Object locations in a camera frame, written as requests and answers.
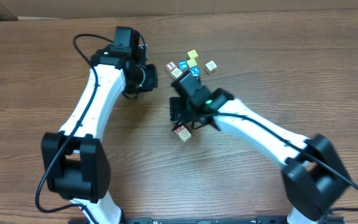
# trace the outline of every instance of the blue cube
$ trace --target blue cube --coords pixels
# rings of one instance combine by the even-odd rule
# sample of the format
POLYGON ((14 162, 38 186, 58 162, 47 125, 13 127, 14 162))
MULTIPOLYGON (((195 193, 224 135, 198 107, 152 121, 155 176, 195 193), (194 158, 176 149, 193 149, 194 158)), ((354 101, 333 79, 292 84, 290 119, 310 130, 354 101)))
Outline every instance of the blue cube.
POLYGON ((187 64, 187 62, 185 60, 183 60, 183 61, 178 62, 178 68, 180 70, 186 70, 189 68, 189 65, 187 64))
POLYGON ((198 77, 201 73, 200 69, 198 68, 198 66, 194 66, 193 68, 190 69, 191 74, 193 74, 193 76, 198 77))

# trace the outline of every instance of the yellow block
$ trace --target yellow block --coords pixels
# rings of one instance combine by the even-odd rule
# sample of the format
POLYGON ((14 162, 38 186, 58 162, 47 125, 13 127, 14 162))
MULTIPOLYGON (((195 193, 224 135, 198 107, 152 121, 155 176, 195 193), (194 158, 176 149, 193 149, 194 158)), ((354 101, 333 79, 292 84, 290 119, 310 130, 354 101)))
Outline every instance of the yellow block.
POLYGON ((187 61, 187 64, 189 65, 189 68, 193 68, 194 66, 197 65, 197 62, 194 58, 190 59, 187 61))
POLYGON ((187 59, 195 59, 198 60, 198 54, 196 50, 191 50, 189 52, 187 52, 187 59))

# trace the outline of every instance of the wooden table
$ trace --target wooden table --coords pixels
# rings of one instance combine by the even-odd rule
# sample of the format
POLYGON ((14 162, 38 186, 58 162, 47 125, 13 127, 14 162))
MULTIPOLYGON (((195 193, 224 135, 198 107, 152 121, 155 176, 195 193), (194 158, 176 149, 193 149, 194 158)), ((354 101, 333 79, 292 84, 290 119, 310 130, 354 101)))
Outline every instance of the wooden table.
MULTIPOLYGON (((89 68, 74 35, 140 31, 159 88, 121 98, 104 132, 110 193, 128 217, 239 218, 286 215, 280 171, 259 152, 212 127, 181 142, 169 121, 175 96, 164 65, 196 49, 211 90, 223 88, 295 133, 331 139, 358 183, 358 10, 0 22, 0 223, 65 223, 78 209, 40 213, 34 194, 44 172, 40 140, 76 106, 89 68)), ((107 43, 79 41, 86 55, 107 43)), ((41 202, 67 203, 44 189, 41 202)), ((336 206, 358 206, 349 189, 336 206)), ((358 213, 338 213, 358 223, 358 213)))

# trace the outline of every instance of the cube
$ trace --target cube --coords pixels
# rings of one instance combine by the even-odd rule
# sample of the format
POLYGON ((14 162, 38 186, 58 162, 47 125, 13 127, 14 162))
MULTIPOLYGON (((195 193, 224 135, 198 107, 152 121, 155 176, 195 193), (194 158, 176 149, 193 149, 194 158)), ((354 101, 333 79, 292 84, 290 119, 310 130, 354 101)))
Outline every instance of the cube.
POLYGON ((181 76, 182 74, 183 74, 183 72, 181 72, 181 70, 179 70, 179 68, 175 68, 174 71, 171 72, 171 76, 173 79, 179 78, 179 76, 181 76))
POLYGON ((186 142, 191 138, 191 133, 183 125, 177 128, 175 132, 178 134, 178 136, 183 142, 186 142))
POLYGON ((187 64, 189 65, 189 68, 193 68, 194 66, 197 65, 197 62, 194 58, 190 59, 187 61, 187 64))
POLYGON ((198 77, 201 73, 200 69, 198 68, 198 66, 194 66, 193 68, 190 69, 191 74, 193 74, 194 77, 198 77))
POLYGON ((185 60, 178 62, 178 68, 180 70, 186 70, 189 69, 189 66, 187 65, 187 62, 185 60))
POLYGON ((217 68, 217 66, 214 61, 210 61, 205 65, 205 71, 209 75, 214 73, 216 71, 216 68, 217 68))
POLYGON ((178 68, 175 62, 170 62, 165 66, 165 69, 167 69, 167 72, 169 74, 171 74, 171 72, 173 72, 175 68, 178 68))
POLYGON ((198 60, 198 54, 196 50, 191 50, 187 52, 187 59, 195 59, 198 60))

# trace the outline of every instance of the wall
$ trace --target wall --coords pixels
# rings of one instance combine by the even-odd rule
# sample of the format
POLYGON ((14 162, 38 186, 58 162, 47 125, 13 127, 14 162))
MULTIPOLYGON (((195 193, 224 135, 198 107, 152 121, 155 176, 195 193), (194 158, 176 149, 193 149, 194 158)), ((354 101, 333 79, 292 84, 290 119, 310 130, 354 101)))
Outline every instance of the wall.
POLYGON ((79 18, 356 9, 358 0, 0 0, 0 8, 19 19, 79 18))

